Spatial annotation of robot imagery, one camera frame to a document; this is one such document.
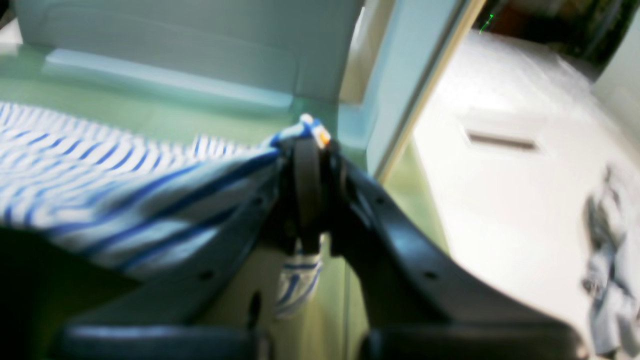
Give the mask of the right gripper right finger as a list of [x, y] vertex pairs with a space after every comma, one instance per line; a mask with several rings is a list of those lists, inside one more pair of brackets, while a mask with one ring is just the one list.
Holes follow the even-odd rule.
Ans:
[[359, 280], [369, 330], [359, 360], [586, 360], [572, 326], [478, 279], [382, 186], [327, 149], [331, 253]]

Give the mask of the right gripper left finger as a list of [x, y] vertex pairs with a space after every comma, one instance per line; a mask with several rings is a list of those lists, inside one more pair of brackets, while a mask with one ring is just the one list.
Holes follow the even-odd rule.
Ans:
[[170, 272], [62, 326], [53, 360], [272, 360], [279, 274], [301, 242], [318, 253], [322, 149], [284, 143], [272, 172], [228, 223]]

